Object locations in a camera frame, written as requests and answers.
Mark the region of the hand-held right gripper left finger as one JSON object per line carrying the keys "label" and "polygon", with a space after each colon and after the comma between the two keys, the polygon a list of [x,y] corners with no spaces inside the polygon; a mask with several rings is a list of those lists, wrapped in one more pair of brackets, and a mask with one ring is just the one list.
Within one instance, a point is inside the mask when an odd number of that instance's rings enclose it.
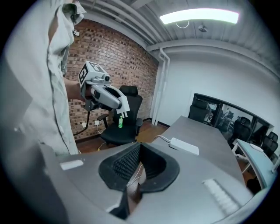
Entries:
{"label": "hand-held right gripper left finger", "polygon": [[44,177],[50,184],[53,220],[141,220],[141,204],[130,211],[127,183],[141,151],[139,143],[92,154],[57,158],[40,145]]}

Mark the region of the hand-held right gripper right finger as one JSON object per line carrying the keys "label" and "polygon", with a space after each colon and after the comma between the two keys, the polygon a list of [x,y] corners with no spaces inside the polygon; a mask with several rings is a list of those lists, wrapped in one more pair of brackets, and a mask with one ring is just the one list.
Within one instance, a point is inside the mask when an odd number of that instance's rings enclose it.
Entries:
{"label": "hand-held right gripper right finger", "polygon": [[130,224],[240,224],[260,204],[246,186],[204,158],[152,144],[163,156],[166,167],[143,184],[159,191],[142,192],[134,211],[127,217]]}

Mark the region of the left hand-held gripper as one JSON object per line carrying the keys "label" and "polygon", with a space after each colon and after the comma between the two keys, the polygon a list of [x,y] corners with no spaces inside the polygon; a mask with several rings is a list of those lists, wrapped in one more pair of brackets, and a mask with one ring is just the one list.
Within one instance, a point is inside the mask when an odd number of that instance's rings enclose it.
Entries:
{"label": "left hand-held gripper", "polygon": [[[111,86],[109,74],[97,63],[86,61],[78,74],[80,95],[85,100],[84,109],[92,111],[104,105],[111,109],[120,109],[122,102],[119,97],[125,96],[119,89]],[[92,95],[86,96],[87,89],[92,88]]]}

